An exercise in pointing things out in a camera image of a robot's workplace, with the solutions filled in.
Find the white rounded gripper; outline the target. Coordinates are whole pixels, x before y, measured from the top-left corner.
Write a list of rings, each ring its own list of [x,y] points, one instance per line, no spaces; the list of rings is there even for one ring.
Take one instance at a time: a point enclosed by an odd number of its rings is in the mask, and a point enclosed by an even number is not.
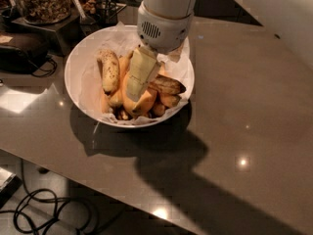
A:
[[[154,51],[160,53],[158,58],[161,61],[180,61],[182,43],[188,36],[193,15],[178,19],[165,18],[149,10],[144,3],[140,5],[137,32],[145,46],[136,48],[130,61],[126,95],[132,101],[139,101],[159,72],[160,62]]]

